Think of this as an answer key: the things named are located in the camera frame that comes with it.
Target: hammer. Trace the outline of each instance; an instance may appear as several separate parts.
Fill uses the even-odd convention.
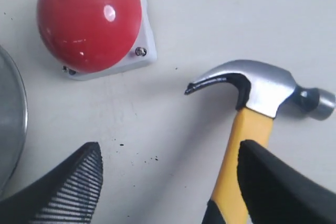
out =
[[[248,211],[237,179],[241,141],[253,140],[267,147],[273,120],[285,102],[291,102],[314,119],[325,120],[334,111],[336,96],[323,89],[304,88],[289,71],[253,60],[219,65],[189,83],[185,94],[221,82],[238,89],[238,112],[202,224],[244,224]]]

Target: red button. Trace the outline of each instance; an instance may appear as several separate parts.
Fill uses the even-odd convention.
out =
[[[37,22],[48,50],[77,72],[119,62],[141,25],[140,0],[38,0]]]

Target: metal pan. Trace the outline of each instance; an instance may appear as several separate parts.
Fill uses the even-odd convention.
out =
[[[14,61],[0,46],[0,196],[20,159],[27,122],[24,83]]]

